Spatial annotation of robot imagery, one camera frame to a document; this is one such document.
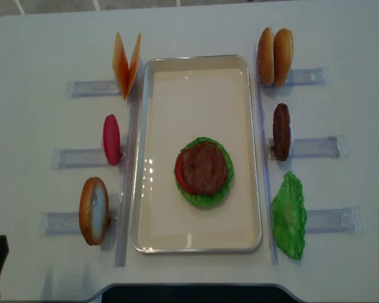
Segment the brown meat patty standing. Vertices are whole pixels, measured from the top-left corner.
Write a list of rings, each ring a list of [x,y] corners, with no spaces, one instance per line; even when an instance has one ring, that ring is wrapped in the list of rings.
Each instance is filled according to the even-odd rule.
[[[286,104],[278,104],[274,111],[273,137],[274,154],[277,160],[285,162],[291,147],[291,120]]]

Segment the brown meat patty on tray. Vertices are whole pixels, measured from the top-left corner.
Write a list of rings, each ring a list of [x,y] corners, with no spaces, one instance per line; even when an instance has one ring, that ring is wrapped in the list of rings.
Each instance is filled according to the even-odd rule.
[[[193,194],[214,195],[225,184],[227,165],[219,147],[203,141],[183,155],[183,179]]]

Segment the sesame bun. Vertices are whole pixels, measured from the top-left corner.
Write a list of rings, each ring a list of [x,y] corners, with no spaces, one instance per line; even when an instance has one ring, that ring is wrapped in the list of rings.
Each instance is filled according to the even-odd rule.
[[[279,30],[274,37],[274,85],[284,86],[293,60],[293,36],[286,28]]]
[[[274,33],[270,27],[262,32],[257,49],[257,68],[264,85],[274,82]]]

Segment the clear holder for lettuce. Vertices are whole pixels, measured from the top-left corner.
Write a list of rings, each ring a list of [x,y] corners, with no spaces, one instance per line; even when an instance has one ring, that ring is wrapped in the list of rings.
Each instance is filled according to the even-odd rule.
[[[334,210],[308,210],[306,233],[356,233],[363,231],[358,206]]]

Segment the red tomato slice standing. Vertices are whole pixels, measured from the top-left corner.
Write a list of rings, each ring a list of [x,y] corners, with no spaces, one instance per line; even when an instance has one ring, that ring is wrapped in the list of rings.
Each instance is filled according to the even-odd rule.
[[[117,165],[121,158],[121,137],[116,117],[108,115],[103,127],[103,146],[110,165]]]

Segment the green lettuce leaf standing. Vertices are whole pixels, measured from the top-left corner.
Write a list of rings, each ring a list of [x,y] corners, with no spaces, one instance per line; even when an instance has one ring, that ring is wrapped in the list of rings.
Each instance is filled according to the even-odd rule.
[[[272,201],[272,218],[276,245],[289,258],[299,261],[305,247],[307,211],[303,185],[288,171]]]

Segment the sesame bun right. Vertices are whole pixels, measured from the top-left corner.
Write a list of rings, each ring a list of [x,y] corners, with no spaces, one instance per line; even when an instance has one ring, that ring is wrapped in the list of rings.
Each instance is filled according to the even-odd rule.
[[[284,86],[293,60],[293,36],[286,28],[279,30],[274,37],[274,85]]]

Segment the clear holder for cheese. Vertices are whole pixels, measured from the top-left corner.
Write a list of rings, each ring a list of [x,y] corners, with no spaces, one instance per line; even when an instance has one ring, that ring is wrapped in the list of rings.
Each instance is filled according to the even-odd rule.
[[[71,98],[113,97],[121,95],[115,80],[68,81],[67,95]]]

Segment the long clear rail right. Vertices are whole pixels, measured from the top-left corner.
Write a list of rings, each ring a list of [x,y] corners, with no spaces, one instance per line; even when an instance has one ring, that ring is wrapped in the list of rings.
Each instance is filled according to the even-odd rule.
[[[270,186],[270,174],[267,158],[267,148],[265,144],[265,124],[263,116],[263,105],[262,105],[262,95],[260,87],[260,77],[258,75],[258,63],[257,63],[257,45],[254,44],[253,48],[253,64],[255,70],[255,95],[256,95],[256,104],[257,104],[257,114],[258,121],[260,125],[260,145],[261,145],[261,154],[262,154],[262,166],[263,166],[263,180],[264,180],[264,190],[265,190],[265,208],[267,213],[267,224],[268,224],[268,241],[270,248],[270,258],[271,264],[278,264],[278,254],[277,246],[274,239],[274,228],[272,221],[272,207],[271,207],[271,186]]]

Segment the long clear rail left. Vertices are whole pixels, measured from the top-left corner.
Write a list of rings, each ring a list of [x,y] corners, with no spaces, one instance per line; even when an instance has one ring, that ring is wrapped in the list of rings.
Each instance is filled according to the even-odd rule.
[[[138,74],[136,75],[135,82],[131,93],[128,97],[130,104],[129,116],[129,133],[126,142],[126,153],[124,160],[124,182],[123,192],[121,195],[121,203],[119,208],[119,225],[117,233],[117,246],[116,246],[116,267],[123,267],[126,264],[126,251],[128,247],[128,232],[129,232],[129,218],[130,206],[133,192],[133,183],[135,181],[135,158],[136,158],[136,142],[138,136],[138,124],[140,123],[141,111],[141,92],[143,88],[143,60],[140,59]]]

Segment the long clear rail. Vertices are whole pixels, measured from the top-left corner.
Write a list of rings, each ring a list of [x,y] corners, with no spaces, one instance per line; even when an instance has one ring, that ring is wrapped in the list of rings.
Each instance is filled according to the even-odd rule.
[[[124,182],[123,192],[121,195],[121,203],[119,208],[119,225],[117,233],[117,246],[116,246],[116,267],[123,267],[126,264],[126,251],[128,247],[128,232],[129,232],[129,218],[130,206],[133,192],[133,183],[135,181],[135,158],[136,158],[136,142],[138,136],[138,124],[140,123],[141,111],[141,92],[143,88],[143,60],[140,59],[138,74],[136,75],[135,82],[131,93],[128,97],[130,104],[129,116],[129,133],[126,142],[126,153],[124,160]]]
[[[253,64],[255,70],[255,95],[256,95],[256,104],[257,104],[257,114],[258,121],[260,125],[260,145],[261,145],[261,154],[262,154],[262,166],[263,166],[263,180],[264,180],[264,190],[265,190],[265,208],[267,213],[267,224],[268,224],[268,241],[270,248],[270,258],[271,264],[278,264],[278,254],[277,246],[274,239],[274,228],[272,221],[272,207],[271,207],[271,186],[270,186],[270,174],[267,158],[267,148],[265,144],[265,124],[263,116],[263,105],[262,105],[262,95],[260,87],[260,77],[258,75],[258,63],[257,63],[257,45],[254,44],[253,48]]]

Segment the clear holder for patty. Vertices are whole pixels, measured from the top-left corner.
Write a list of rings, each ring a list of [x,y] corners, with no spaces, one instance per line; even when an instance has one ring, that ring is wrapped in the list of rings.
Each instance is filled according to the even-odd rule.
[[[294,139],[288,158],[340,158],[347,155],[344,136]]]

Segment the clear holder for tomato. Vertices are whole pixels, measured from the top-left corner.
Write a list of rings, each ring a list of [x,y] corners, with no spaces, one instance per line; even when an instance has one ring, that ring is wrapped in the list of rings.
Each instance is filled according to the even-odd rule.
[[[78,150],[54,148],[50,167],[52,169],[85,169],[111,167],[111,164],[101,148]]]

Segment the clear holder for buns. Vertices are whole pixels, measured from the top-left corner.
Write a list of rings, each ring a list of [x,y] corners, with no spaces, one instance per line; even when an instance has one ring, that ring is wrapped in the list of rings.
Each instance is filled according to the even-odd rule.
[[[325,66],[313,69],[291,69],[284,86],[325,85],[330,82],[330,69]]]

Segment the sesame bun left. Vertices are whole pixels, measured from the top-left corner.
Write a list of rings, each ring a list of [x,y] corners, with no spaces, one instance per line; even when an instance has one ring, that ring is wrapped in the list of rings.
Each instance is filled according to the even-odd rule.
[[[257,49],[257,68],[264,85],[274,82],[274,33],[270,27],[262,32]]]

